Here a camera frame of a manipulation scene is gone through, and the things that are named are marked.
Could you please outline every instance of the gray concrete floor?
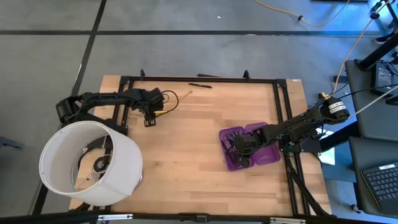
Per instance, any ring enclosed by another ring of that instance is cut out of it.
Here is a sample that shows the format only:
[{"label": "gray concrete floor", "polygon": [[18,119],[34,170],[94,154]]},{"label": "gray concrete floor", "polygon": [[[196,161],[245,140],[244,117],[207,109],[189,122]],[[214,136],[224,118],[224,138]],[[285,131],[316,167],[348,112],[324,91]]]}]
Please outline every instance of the gray concrete floor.
[{"label": "gray concrete floor", "polygon": [[[311,0],[263,2],[303,14],[316,24],[342,7]],[[90,30],[99,5],[100,0],[3,0],[0,29]],[[370,7],[370,3],[350,4],[336,21],[315,29],[252,1],[115,0],[108,1],[99,29],[361,31],[369,21]],[[384,9],[381,16],[384,24],[390,22]],[[368,30],[378,27],[372,24]],[[41,150],[58,128],[55,104],[70,94],[87,40],[88,36],[0,35],[0,136],[26,145],[23,150],[0,150],[0,217],[29,212],[39,183]],[[310,104],[319,92],[332,91],[331,78],[354,41],[352,37],[97,36],[80,93],[98,91],[103,75],[138,75],[141,68],[147,75],[163,76],[241,77],[249,70],[252,77],[301,79]],[[376,47],[370,37],[364,37],[350,59],[363,58]],[[345,100],[353,112],[352,102]],[[348,184],[328,180],[326,186],[335,215],[394,221],[357,215],[342,206],[344,198],[335,192],[351,190]],[[66,197],[49,193],[44,212],[64,212],[68,202]],[[347,203],[354,203],[354,198]]]}]

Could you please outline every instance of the purple container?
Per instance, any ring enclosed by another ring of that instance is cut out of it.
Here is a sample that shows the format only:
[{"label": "purple container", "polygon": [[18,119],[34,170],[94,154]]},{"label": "purple container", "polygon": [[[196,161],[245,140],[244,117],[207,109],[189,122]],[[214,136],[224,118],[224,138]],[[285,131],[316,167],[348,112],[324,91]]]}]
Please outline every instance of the purple container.
[{"label": "purple container", "polygon": [[[220,131],[219,133],[219,137],[220,137],[220,141],[221,141],[221,146],[223,148],[223,154],[225,156],[225,162],[227,165],[227,168],[230,171],[235,171],[235,170],[240,170],[240,169],[244,169],[247,167],[243,167],[235,162],[233,162],[234,160],[237,159],[236,154],[235,154],[235,150],[234,148],[231,148],[231,143],[230,138],[228,135],[230,135],[230,137],[233,137],[233,135],[235,135],[235,132],[238,132],[239,134],[246,134],[246,131],[244,130],[243,127],[234,127],[234,128],[228,128],[228,129],[223,129]],[[250,157],[250,164],[249,167],[254,166],[254,158],[253,156]]]},{"label": "purple container", "polygon": [[[268,125],[265,122],[260,122],[256,124],[248,124],[245,127],[247,133],[251,133],[255,129],[259,129],[265,125]],[[264,165],[270,164],[272,162],[278,162],[280,160],[280,154],[277,147],[277,143],[274,143],[270,146],[260,148],[254,155],[252,156],[256,162],[256,164]]]}]

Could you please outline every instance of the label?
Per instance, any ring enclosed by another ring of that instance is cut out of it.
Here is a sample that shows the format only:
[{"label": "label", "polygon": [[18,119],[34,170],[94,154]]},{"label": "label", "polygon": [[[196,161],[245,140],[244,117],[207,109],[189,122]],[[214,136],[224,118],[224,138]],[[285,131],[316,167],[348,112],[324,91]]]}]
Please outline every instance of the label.
[{"label": "label", "polygon": [[334,108],[334,109],[332,109],[332,110],[330,110],[330,113],[332,114],[332,113],[336,113],[337,111],[341,111],[341,110],[343,110],[343,109],[347,109],[346,108],[346,106],[338,106],[338,107],[336,107],[336,108]]},{"label": "label", "polygon": [[395,168],[395,165],[391,164],[391,165],[386,165],[386,166],[379,167],[380,170],[390,169],[390,168]]},{"label": "label", "polygon": [[332,105],[329,106],[329,110],[335,108],[336,106],[341,106],[341,105],[344,105],[344,103],[341,101],[337,102],[337,103],[333,103]]}]

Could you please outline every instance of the black table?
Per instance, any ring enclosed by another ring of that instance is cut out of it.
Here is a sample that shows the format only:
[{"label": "black table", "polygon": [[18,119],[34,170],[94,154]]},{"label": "black table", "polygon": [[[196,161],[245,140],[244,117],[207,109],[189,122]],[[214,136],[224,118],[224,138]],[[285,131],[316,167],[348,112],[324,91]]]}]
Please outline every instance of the black table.
[{"label": "black table", "polygon": [[370,215],[398,218],[398,216],[384,215],[381,213],[371,191],[361,176],[361,170],[397,162],[398,142],[350,137],[349,146],[351,148],[356,176],[354,189],[358,208]]},{"label": "black table", "polygon": [[[362,71],[355,62],[345,63],[351,92],[371,87],[371,71]],[[360,110],[378,96],[370,91],[352,95],[354,108]],[[325,151],[346,142],[350,136],[398,142],[398,106],[387,105],[381,99],[356,116],[357,121],[321,140]]]}]

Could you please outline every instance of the black keyboard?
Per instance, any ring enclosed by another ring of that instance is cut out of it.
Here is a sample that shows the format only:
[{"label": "black keyboard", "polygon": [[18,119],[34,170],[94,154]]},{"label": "black keyboard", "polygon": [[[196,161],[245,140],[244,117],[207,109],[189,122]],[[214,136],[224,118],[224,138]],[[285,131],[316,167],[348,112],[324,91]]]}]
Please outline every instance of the black keyboard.
[{"label": "black keyboard", "polygon": [[381,212],[398,215],[397,211],[392,212],[388,208],[392,204],[398,206],[398,162],[364,170],[361,173]]}]

